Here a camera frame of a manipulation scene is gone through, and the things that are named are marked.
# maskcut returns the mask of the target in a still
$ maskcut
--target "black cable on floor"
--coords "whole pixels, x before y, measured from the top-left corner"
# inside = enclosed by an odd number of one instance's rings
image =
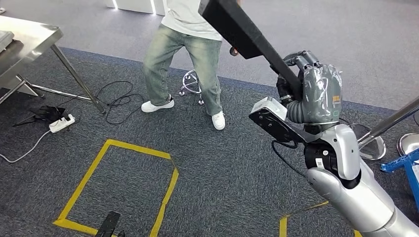
[[[348,120],[346,120],[346,119],[342,119],[342,118],[339,118],[339,119],[346,122],[346,123],[349,123]]]
[[[294,145],[290,145],[290,144],[287,144],[287,143],[283,143],[283,142],[278,142],[277,140],[273,140],[272,141],[272,143],[271,143],[271,145],[272,145],[272,149],[274,150],[274,152],[275,152],[275,154],[285,163],[285,164],[287,164],[293,171],[295,171],[296,173],[298,173],[299,175],[301,175],[302,177],[304,177],[305,178],[305,175],[302,173],[302,172],[300,172],[300,171],[298,171],[296,168],[294,168],[292,165],[290,165],[289,163],[288,163],[288,161],[287,160],[285,160],[285,158],[283,158],[282,157],[282,155],[281,154],[279,154],[279,152],[276,150],[276,148],[275,148],[275,143],[277,143],[277,144],[280,144],[280,145],[282,145],[282,146],[284,146],[284,147],[288,147],[288,148],[291,148],[291,149],[297,149],[298,148],[298,144],[296,144],[295,142],[294,142]]]
[[[125,93],[124,95],[122,95],[122,96],[120,96],[120,97],[118,97],[118,98],[116,98],[115,100],[113,100],[113,101],[111,101],[111,102],[105,102],[103,99],[101,99],[101,98],[99,98],[99,94],[103,91],[103,89],[105,89],[105,88],[107,88],[108,86],[110,86],[110,85],[113,85],[113,84],[116,84],[116,83],[127,83],[127,84],[129,84],[130,85],[130,88],[129,88],[129,90],[128,90],[128,92],[127,93]],[[144,100],[144,97],[143,97],[143,95],[141,95],[141,94],[139,94],[139,93],[132,93],[132,94],[130,94],[131,92],[132,92],[132,89],[134,88],[134,84],[132,84],[130,81],[127,81],[127,80],[117,80],[117,81],[113,81],[113,82],[111,82],[111,83],[108,83],[108,84],[106,84],[106,85],[104,85],[102,88],[100,88],[100,90],[97,92],[97,94],[96,94],[96,98],[97,98],[97,100],[99,101],[99,102],[101,102],[101,103],[103,103],[103,104],[105,104],[106,106],[108,106],[109,107],[109,110],[106,112],[106,122],[108,123],[108,124],[111,124],[111,125],[118,125],[118,124],[122,124],[122,123],[124,123],[124,122],[126,122],[130,117],[131,117],[131,115],[133,115],[135,112],[137,112],[138,110],[140,110],[141,109],[141,105],[138,107],[138,108],[136,108],[134,111],[132,111],[124,120],[122,120],[122,121],[120,121],[120,122],[111,122],[111,121],[109,121],[109,119],[108,119],[108,117],[109,117],[109,114],[111,113],[111,111],[112,111],[112,109],[113,108],[116,108],[116,107],[119,107],[119,106],[123,106],[123,105],[127,105],[128,103],[130,103],[131,101],[132,101],[132,97],[133,96],[138,96],[138,97],[140,97],[141,98],[141,100],[142,100],[142,102],[145,102],[145,100]],[[60,103],[60,104],[58,104],[58,105],[56,105],[55,107],[59,107],[59,106],[62,106],[62,105],[64,105],[64,104],[66,104],[66,103],[68,103],[68,102],[70,102],[70,101],[72,101],[72,100],[74,100],[74,99],[76,99],[76,97],[73,97],[73,98],[71,98],[71,99],[69,99],[69,100],[67,100],[67,101],[64,101],[64,102],[62,102],[62,103]]]

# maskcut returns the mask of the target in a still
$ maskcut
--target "power strip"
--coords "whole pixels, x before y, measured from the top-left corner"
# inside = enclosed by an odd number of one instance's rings
[[[49,130],[52,133],[56,133],[58,131],[61,131],[64,128],[70,126],[71,124],[74,124],[74,122],[76,121],[72,115],[68,115],[68,118],[70,120],[67,120],[66,118],[63,117],[60,120],[57,120],[57,121],[51,123],[49,125]]]

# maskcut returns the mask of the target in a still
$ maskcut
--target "stainless steel table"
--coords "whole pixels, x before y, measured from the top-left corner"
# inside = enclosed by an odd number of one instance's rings
[[[0,98],[0,104],[20,87],[27,86],[33,90],[34,95],[37,95],[37,90],[42,90],[62,96],[93,102],[99,112],[105,113],[102,105],[98,103],[96,97],[81,80],[79,74],[64,56],[63,52],[55,45],[55,43],[63,37],[63,33],[59,27],[0,16],[0,30],[11,31],[15,35],[13,38],[14,41],[6,48],[5,51],[0,53],[0,81],[10,81],[13,79],[18,80],[13,88]],[[26,65],[32,63],[35,59],[42,55],[48,48],[51,48],[55,55],[57,55],[70,74],[74,77],[76,82],[88,95],[88,98],[46,88],[40,85],[34,85],[20,76],[19,72],[25,68]]]

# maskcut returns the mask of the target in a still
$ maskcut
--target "blue stand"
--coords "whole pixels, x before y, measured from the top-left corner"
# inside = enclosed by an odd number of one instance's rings
[[[418,179],[416,178],[414,168],[413,168],[414,166],[419,165],[414,162],[418,159],[419,159],[419,149],[414,150],[408,155],[399,157],[398,159],[390,163],[381,164],[381,170],[384,172],[393,172],[396,169],[399,169],[404,166],[406,174],[407,174],[407,178],[409,180],[410,188],[412,189],[413,196],[415,197],[416,207],[419,210],[419,182],[418,182]]]

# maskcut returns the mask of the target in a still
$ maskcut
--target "floor marking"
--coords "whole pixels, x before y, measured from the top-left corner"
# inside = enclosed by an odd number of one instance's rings
[[[321,207],[321,206],[324,206],[324,205],[327,205],[327,204],[329,204],[328,201],[322,202],[320,204],[302,209],[300,211],[297,211],[297,212],[294,212],[294,213],[291,213],[291,214],[288,214],[288,215],[285,215],[284,217],[282,217],[279,220],[279,237],[287,237],[287,222],[288,222],[288,218],[290,216],[301,213],[301,212],[304,212],[304,211],[307,211],[307,210],[311,210],[311,209],[314,209],[314,208],[317,208],[317,207]],[[355,235],[355,237],[362,237],[361,233],[359,233],[356,230],[354,230],[354,235]]]
[[[287,237],[287,218],[289,216],[284,216],[279,220],[279,237]]]
[[[362,237],[361,233],[359,231],[354,230],[355,237]]]
[[[61,214],[59,215],[58,219],[54,221],[53,223],[57,226],[64,227],[71,230],[80,231],[83,233],[87,233],[90,235],[96,235],[97,229],[81,225],[79,223],[76,223],[74,221],[67,220],[67,215],[70,212],[71,208],[73,208],[74,203],[76,203],[77,198],[79,198],[83,188],[85,187],[86,183],[89,181],[90,177],[92,176],[93,172],[97,168],[98,164],[102,160],[103,156],[106,154],[108,148],[110,146],[116,146],[120,148],[125,148],[129,150],[133,150],[136,152],[149,154],[152,156],[168,159],[172,162],[174,170],[172,177],[170,179],[170,184],[168,187],[168,190],[166,191],[165,197],[163,198],[162,205],[160,207],[159,213],[157,215],[156,221],[154,222],[154,225],[150,232],[150,237],[157,237],[157,234],[159,233],[160,226],[162,225],[163,217],[165,215],[165,209],[166,205],[170,199],[170,196],[173,192],[174,186],[176,185],[177,178],[179,176],[179,172],[176,168],[176,166],[173,163],[173,160],[170,157],[170,154],[165,152],[156,151],[153,149],[149,149],[146,147],[140,147],[137,145],[129,144],[126,142],[120,142],[112,139],[106,140],[103,147],[100,149],[99,153],[97,154],[96,158],[93,160],[91,166],[87,170],[86,174],[84,175],[83,179],[80,181],[79,185],[77,186],[74,193],[71,195],[70,199],[68,200],[67,204],[65,205],[64,209],[62,210]]]

